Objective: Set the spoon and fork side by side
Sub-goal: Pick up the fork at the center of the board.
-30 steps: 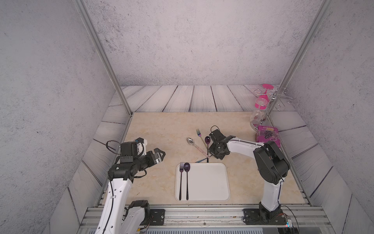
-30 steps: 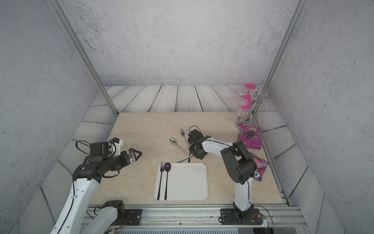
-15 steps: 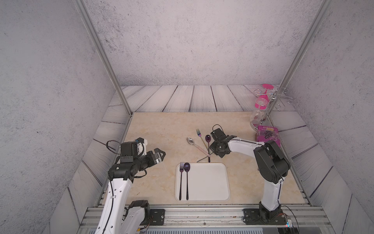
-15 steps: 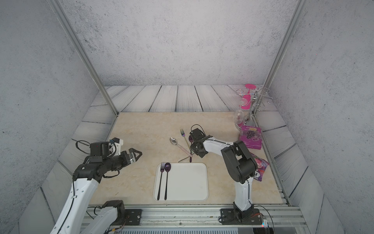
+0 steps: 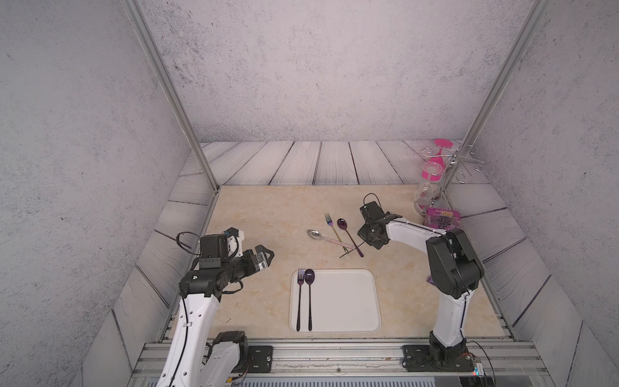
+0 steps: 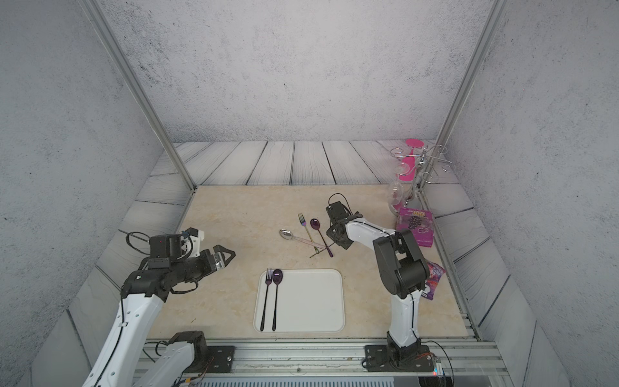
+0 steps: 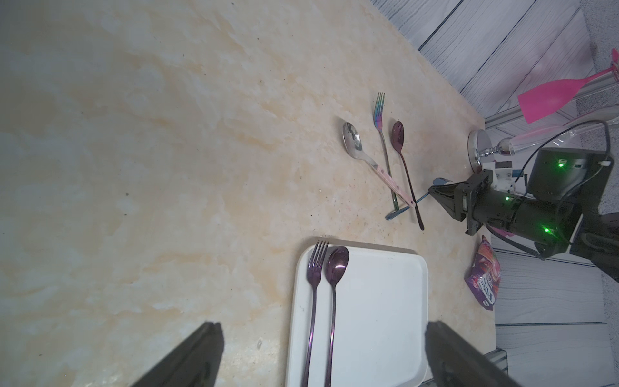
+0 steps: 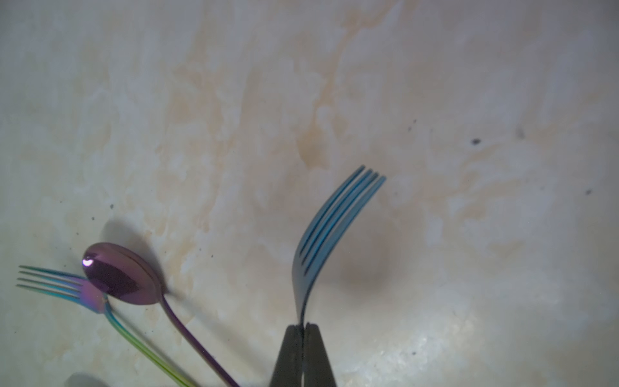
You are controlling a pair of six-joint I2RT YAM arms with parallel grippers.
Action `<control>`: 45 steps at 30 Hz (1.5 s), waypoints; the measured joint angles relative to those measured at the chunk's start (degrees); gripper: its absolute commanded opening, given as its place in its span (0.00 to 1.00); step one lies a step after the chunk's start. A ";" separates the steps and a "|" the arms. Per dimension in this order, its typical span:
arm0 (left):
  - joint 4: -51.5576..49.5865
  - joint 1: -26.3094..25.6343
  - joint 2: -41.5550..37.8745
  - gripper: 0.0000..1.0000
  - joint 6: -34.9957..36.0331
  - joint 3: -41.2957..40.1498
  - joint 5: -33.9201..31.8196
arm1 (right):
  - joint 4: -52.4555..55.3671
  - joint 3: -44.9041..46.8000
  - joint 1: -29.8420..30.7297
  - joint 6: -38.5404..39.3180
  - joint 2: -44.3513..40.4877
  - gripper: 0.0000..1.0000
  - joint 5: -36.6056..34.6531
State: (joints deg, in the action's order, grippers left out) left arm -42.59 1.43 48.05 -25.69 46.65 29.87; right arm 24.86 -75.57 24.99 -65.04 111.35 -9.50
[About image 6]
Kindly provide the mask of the maroon purple spoon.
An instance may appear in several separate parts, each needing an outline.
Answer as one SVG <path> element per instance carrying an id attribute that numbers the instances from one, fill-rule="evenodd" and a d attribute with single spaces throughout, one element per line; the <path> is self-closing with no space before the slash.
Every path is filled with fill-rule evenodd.
<path id="1" fill-rule="evenodd" d="M 319 235 L 320 235 L 320 237 L 321 237 L 321 239 L 322 239 L 322 242 L 323 242 L 323 243 L 324 243 L 324 245 L 325 245 L 325 248 L 326 248 L 326 250 L 327 250 L 328 255 L 329 255 L 331 258 L 333 258 L 333 257 L 334 257 L 334 254 L 333 254 L 333 252 L 330 250 L 329 243 L 327 243 L 327 241 L 326 241 L 325 237 L 324 237 L 324 236 L 323 236 L 323 234 L 322 234 L 322 231 L 321 231 L 321 224 L 320 224 L 319 220 L 318 220 L 318 219 L 311 219 L 311 220 L 310 220 L 310 225 L 311 225 L 311 227 L 312 227 L 314 230 L 316 230 L 316 231 L 319 233 Z"/>

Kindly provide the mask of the rainbow iridescent fork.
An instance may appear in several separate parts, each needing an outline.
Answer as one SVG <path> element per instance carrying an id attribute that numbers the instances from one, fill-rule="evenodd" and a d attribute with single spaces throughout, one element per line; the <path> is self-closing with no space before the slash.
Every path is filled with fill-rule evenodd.
<path id="1" fill-rule="evenodd" d="M 306 219 L 305 219 L 305 216 L 304 216 L 304 214 L 303 214 L 303 213 L 298 213 L 298 220 L 299 220 L 300 224 L 301 224 L 301 225 L 304 227 L 304 229 L 306 230 L 306 234 L 307 234 L 307 236 L 309 237 L 310 241 L 311 241 L 312 243 L 314 243 L 314 240 L 313 240 L 313 238 L 312 238 L 312 236 L 311 236 L 311 234 L 310 234 L 309 228 L 307 227 L 307 222 L 306 222 Z"/>

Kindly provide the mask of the dark purple fork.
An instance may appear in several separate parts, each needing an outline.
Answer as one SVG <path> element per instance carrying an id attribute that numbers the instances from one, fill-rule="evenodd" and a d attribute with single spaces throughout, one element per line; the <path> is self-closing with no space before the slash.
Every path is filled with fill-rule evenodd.
<path id="1" fill-rule="evenodd" d="M 269 294 L 269 287 L 272 284 L 272 278 L 273 278 L 273 269 L 268 269 L 266 272 L 266 276 L 265 276 L 265 294 L 264 294 L 264 306 L 263 306 L 263 312 L 262 312 L 262 317 L 261 317 L 261 322 L 260 322 L 260 331 L 262 332 L 264 330 L 265 327 L 265 319 L 266 319 L 266 309 L 267 309 L 267 302 L 268 302 L 268 294 Z"/>

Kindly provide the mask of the silver spoon pink handle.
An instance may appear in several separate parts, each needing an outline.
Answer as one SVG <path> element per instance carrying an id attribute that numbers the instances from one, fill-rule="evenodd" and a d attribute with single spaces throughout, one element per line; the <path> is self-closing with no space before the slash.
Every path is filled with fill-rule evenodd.
<path id="1" fill-rule="evenodd" d="M 304 238 L 298 237 L 298 236 L 294 235 L 293 232 L 291 232 L 290 230 L 287 230 L 287 229 L 280 229 L 279 230 L 279 235 L 284 240 L 297 241 L 297 242 L 300 242 L 300 243 L 307 244 L 309 246 L 313 246 L 314 248 L 317 248 L 319 250 L 324 250 L 326 248 L 323 244 L 315 243 L 312 240 L 308 240 L 308 239 L 304 239 Z"/>

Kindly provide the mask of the dark purple spoon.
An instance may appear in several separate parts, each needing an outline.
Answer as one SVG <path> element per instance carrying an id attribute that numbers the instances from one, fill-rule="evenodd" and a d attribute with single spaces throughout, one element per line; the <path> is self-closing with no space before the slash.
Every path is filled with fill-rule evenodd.
<path id="1" fill-rule="evenodd" d="M 279 294 L 279 285 L 283 281 L 283 271 L 281 269 L 275 269 L 272 274 L 272 282 L 276 286 L 276 296 L 273 308 L 273 317 L 272 317 L 272 331 L 275 332 L 277 330 L 277 308 L 278 308 L 278 294 Z"/>

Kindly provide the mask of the blue fork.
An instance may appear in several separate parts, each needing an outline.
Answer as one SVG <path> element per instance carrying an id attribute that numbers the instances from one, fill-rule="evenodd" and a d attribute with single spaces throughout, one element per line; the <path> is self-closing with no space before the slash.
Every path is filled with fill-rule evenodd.
<path id="1" fill-rule="evenodd" d="M 328 247 L 328 248 L 331 248 L 334 244 L 335 244 L 335 243 L 330 243 L 329 245 L 327 245 L 327 247 Z M 326 249 L 326 248 L 319 249 L 317 252 L 315 252 L 313 255 L 311 255 L 311 256 L 309 256 L 309 257 L 311 258 L 311 257 L 317 256 L 318 254 L 321 254 L 321 253 L 323 253 L 323 252 L 325 252 L 325 251 L 327 251 L 327 249 Z"/>

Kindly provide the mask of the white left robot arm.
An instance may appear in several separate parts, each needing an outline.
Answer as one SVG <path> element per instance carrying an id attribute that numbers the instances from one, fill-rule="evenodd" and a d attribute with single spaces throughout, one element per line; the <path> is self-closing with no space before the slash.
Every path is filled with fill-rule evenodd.
<path id="1" fill-rule="evenodd" d="M 235 252 L 221 245 L 196 257 L 171 263 L 163 269 L 138 270 L 130 274 L 121 289 L 114 324 L 85 386 L 179 386 L 191 373 L 229 372 L 232 346 L 209 349 L 201 331 L 178 332 L 168 341 L 164 353 L 151 368 L 134 380 L 143 347 L 157 316 L 174 286 L 198 282 L 227 267 Z"/>

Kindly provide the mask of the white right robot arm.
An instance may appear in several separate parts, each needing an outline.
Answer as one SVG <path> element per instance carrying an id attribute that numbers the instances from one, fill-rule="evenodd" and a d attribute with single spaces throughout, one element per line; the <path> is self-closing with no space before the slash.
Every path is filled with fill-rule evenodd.
<path id="1" fill-rule="evenodd" d="M 387 349 L 394 363 L 410 361 L 428 351 L 418 332 L 419 303 L 430 277 L 427 260 L 409 230 L 379 227 L 361 213 L 335 204 L 327 208 L 327 235 L 341 248 L 357 242 L 374 251 L 380 280 L 392 295 Z"/>

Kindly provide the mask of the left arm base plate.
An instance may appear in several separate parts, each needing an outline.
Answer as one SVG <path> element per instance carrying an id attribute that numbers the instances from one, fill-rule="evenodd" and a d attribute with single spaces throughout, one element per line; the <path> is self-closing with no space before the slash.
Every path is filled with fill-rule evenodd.
<path id="1" fill-rule="evenodd" d="M 185 373 L 229 373 L 235 346 L 210 346 L 194 350 L 194 360 Z"/>

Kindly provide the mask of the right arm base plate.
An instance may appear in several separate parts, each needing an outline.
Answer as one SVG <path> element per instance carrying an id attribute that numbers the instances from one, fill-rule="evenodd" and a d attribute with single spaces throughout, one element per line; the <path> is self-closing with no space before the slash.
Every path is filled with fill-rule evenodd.
<path id="1" fill-rule="evenodd" d="M 435 372 L 433 354 L 426 345 L 392 348 L 366 345 L 361 366 L 369 372 Z"/>

